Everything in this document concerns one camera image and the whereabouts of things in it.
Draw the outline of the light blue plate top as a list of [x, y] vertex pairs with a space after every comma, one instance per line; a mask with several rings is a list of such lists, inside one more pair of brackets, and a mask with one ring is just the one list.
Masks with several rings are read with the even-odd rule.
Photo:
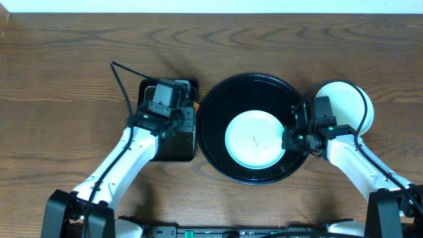
[[242, 112], [229, 123], [225, 146], [231, 158], [248, 169], [275, 165], [286, 152], [282, 148], [283, 124], [261, 110]]

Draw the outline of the green orange sponge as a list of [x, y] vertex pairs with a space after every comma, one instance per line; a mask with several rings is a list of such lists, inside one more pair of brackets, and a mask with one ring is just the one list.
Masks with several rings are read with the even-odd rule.
[[194, 111], [197, 112], [200, 108], [200, 105], [197, 102], [193, 103]]

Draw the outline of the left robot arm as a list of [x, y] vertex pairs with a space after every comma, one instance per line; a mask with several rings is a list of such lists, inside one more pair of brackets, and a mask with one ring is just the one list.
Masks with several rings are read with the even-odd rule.
[[42, 237], [142, 237], [145, 228], [131, 217], [116, 218], [120, 201], [159, 146], [178, 131], [194, 132], [198, 104], [184, 107], [141, 105], [130, 114], [116, 147], [71, 192], [48, 199]]

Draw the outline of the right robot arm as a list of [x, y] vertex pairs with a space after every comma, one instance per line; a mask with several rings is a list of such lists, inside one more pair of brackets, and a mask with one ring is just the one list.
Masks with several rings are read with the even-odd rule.
[[325, 225], [332, 237], [421, 237], [422, 186], [398, 175], [348, 125], [309, 130], [284, 128], [282, 148], [319, 153], [338, 167], [367, 201], [365, 223], [343, 219]]

